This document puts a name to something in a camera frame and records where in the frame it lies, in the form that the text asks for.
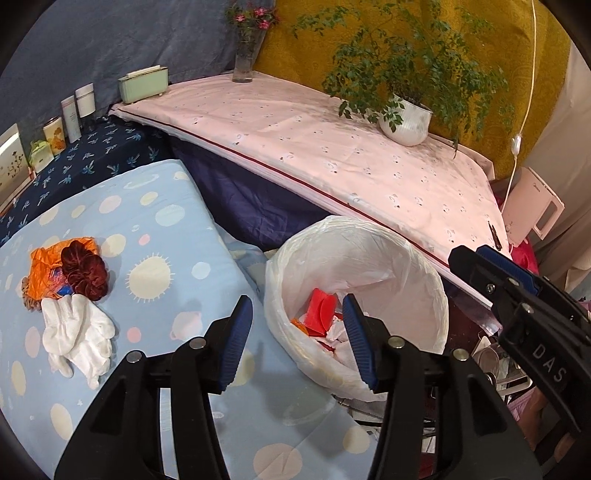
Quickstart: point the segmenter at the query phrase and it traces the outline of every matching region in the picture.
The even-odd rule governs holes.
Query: yellow curtain
[[[370,24],[378,21],[371,13],[368,2],[358,2],[364,20]],[[415,0],[426,9],[428,0]],[[495,165],[497,178],[507,177],[513,168],[511,138],[519,130],[527,109],[531,87],[531,62],[533,53],[533,20],[531,0],[441,0],[443,15],[454,26],[460,22],[456,6],[464,6],[471,13],[489,20],[495,27],[493,43],[476,53],[484,66],[499,65],[509,81],[508,102],[515,108],[513,130],[507,133],[500,117],[492,112],[487,118],[483,138],[477,141],[472,135],[462,136],[462,144],[488,157]],[[265,39],[257,58],[255,69],[292,82],[322,90],[322,81],[332,68],[332,55],[336,46],[349,41],[355,25],[348,29],[325,31],[324,37],[311,32],[301,32],[296,39],[292,26],[302,14],[315,14],[320,8],[349,5],[338,0],[277,0],[281,23],[274,27]],[[561,91],[569,59],[570,41],[548,10],[535,0],[538,22],[536,83],[530,115],[523,132],[520,160],[524,160],[542,133]],[[434,133],[441,134],[436,122]]]

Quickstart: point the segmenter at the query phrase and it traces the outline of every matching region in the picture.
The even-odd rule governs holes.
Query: pink appliance
[[[546,182],[531,168],[522,168],[503,211],[509,243],[521,245],[532,230],[543,240],[563,211],[564,203]],[[543,225],[539,225],[541,220],[545,220]]]

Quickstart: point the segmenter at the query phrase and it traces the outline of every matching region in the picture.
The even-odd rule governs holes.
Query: mint green box
[[[124,103],[134,103],[168,89],[168,67],[156,65],[128,73],[119,79],[119,93]]]

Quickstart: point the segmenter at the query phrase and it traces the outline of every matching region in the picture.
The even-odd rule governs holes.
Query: white pot
[[[402,117],[402,125],[396,126],[396,131],[392,132],[388,121],[383,116],[379,117],[379,126],[384,134],[394,140],[396,143],[405,147],[414,147],[426,140],[429,135],[429,122],[433,112],[426,107],[413,105],[406,100],[400,100],[404,108],[395,108]]]

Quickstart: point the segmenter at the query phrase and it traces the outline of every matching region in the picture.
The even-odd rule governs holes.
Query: white trash bag
[[[353,293],[362,310],[419,349],[443,353],[448,306],[441,278],[406,239],[373,222],[329,216],[290,238],[267,262],[269,329],[298,368],[342,398],[385,400],[291,319],[305,313],[312,291]]]

